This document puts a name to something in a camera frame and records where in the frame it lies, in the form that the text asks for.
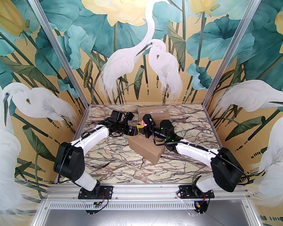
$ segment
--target metal bracket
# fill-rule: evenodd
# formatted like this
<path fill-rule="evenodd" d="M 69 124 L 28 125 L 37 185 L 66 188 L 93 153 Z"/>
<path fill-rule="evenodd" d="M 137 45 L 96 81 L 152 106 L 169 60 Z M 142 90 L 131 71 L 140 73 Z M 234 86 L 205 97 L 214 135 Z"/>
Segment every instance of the metal bracket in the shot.
<path fill-rule="evenodd" d="M 181 199 L 199 199 L 199 198 L 205 198 L 206 199 L 214 199 L 214 193 L 213 190 L 209 190 L 206 193 L 201 194 L 199 197 L 195 197 L 195 194 L 192 190 L 192 185 L 179 185 L 180 191 L 178 192 L 180 194 Z"/>
<path fill-rule="evenodd" d="M 108 199 L 112 198 L 113 186 L 100 186 L 100 195 L 98 197 L 93 197 L 90 193 L 86 192 L 85 189 L 80 189 L 78 199 L 103 199 L 102 194 Z"/>

